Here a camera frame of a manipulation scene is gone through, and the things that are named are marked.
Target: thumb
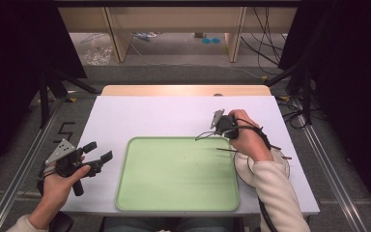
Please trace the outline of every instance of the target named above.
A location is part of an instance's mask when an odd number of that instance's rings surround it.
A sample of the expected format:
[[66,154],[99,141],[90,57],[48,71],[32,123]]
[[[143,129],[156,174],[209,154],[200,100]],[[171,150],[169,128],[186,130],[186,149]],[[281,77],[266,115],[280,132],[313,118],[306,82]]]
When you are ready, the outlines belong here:
[[90,165],[84,165],[77,169],[68,179],[74,184],[76,181],[80,180],[84,175],[86,175],[90,170]]

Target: white sleeve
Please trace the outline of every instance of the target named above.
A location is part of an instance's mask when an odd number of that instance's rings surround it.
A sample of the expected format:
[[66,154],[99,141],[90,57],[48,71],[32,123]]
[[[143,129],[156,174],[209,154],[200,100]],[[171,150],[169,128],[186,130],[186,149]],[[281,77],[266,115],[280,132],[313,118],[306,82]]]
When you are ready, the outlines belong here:
[[29,215],[20,217],[16,224],[7,232],[47,232],[47,230],[38,230],[29,222]]
[[[310,231],[300,212],[297,195],[285,177],[285,167],[274,161],[259,161],[252,166],[255,187],[264,202],[272,224],[277,231]],[[261,232],[270,231],[261,216]]]

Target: white tabletop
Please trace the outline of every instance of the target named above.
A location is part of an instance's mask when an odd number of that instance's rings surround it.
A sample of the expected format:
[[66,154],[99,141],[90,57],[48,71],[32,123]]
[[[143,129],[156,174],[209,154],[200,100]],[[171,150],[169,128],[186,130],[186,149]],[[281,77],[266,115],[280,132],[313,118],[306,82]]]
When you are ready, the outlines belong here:
[[96,99],[79,147],[92,141],[98,148],[86,155],[85,161],[98,160],[108,151],[113,159],[106,163],[101,173],[82,179],[84,194],[73,192],[62,209],[65,212],[103,216],[241,216],[259,214],[254,188],[238,178],[240,205],[231,212],[123,212],[114,201],[120,180],[126,148],[136,136],[197,136],[211,131],[214,112],[224,108],[245,109],[248,115],[263,128],[272,145],[282,148],[291,167],[290,182],[297,193],[300,209],[305,215],[320,212],[312,190],[303,173],[297,153],[285,127],[274,97],[115,97],[99,96]]

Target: hand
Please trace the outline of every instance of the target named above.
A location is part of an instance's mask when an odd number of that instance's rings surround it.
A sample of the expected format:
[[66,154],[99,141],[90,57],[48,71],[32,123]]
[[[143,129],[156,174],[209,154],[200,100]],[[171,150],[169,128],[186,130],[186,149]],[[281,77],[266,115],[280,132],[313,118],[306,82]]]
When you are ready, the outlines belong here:
[[29,222],[36,229],[46,229],[60,209],[65,205],[71,187],[90,170],[89,165],[82,166],[68,178],[53,173],[44,178],[43,197],[35,211],[29,216]]
[[[228,115],[235,117],[239,126],[259,128],[258,124],[249,118],[243,109],[231,110]],[[240,153],[251,157],[254,161],[273,160],[270,150],[268,150],[263,139],[254,130],[239,129],[238,138],[230,139],[230,144]]]

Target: light green cutting board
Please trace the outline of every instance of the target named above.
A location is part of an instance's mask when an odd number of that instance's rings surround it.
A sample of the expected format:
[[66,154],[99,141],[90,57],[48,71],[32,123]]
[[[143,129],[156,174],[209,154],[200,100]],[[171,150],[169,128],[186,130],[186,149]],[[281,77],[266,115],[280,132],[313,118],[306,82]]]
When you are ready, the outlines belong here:
[[134,137],[116,194],[122,211],[232,211],[239,205],[228,140]]

